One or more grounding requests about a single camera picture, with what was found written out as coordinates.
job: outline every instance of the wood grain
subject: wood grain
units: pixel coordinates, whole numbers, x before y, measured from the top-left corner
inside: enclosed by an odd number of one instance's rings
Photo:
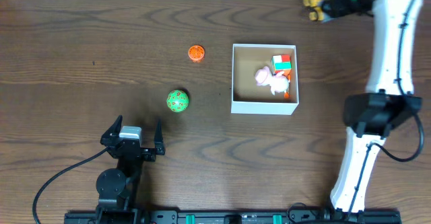
[[[326,201],[345,146],[343,101],[364,90],[372,18],[307,19],[301,0],[2,0],[0,2],[0,223],[33,223],[37,190],[59,170],[102,149],[100,135],[122,114],[151,143],[163,122],[167,154],[146,163],[143,206],[286,209]],[[431,128],[431,7],[416,29],[413,76]],[[294,44],[300,104],[292,116],[230,113],[233,43]],[[206,49],[201,64],[190,45]],[[169,112],[171,89],[191,105]],[[413,121],[387,147],[409,155]],[[426,134],[426,143],[431,140]],[[405,223],[429,223],[431,150],[414,162],[380,155],[366,206],[396,207]],[[55,180],[42,195],[43,223],[91,210],[103,155]]]

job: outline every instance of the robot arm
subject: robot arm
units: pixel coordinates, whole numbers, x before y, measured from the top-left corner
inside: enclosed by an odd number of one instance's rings
[[[364,210],[366,187],[380,150],[370,144],[383,146],[390,130],[420,109],[421,99],[410,95],[413,93],[411,52],[422,3],[423,0],[372,2],[372,69],[367,94],[350,96],[345,103],[343,117],[347,126],[347,145],[337,183],[331,191],[335,210],[344,213]],[[410,108],[404,98],[410,100]]]

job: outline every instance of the green dotted ball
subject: green dotted ball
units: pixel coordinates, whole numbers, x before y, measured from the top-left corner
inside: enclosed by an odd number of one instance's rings
[[[182,112],[189,106],[189,97],[182,90],[173,90],[169,93],[166,103],[173,112]]]

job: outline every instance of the pink pig toy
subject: pink pig toy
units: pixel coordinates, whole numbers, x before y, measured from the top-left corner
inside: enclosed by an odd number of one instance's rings
[[[283,76],[283,71],[279,72],[277,75],[272,75],[271,70],[268,66],[264,66],[263,69],[259,69],[256,72],[255,79],[256,84],[258,86],[271,86],[271,93],[275,95],[275,93],[281,93],[286,91],[289,88],[289,80]]]

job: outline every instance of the cardboard box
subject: cardboard box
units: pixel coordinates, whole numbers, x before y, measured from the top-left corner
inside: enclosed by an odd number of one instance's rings
[[[270,86],[257,86],[255,73],[268,66],[274,55],[290,55],[289,99],[272,95]],[[234,44],[232,50],[231,113],[291,115],[299,104],[296,47],[290,45]]]

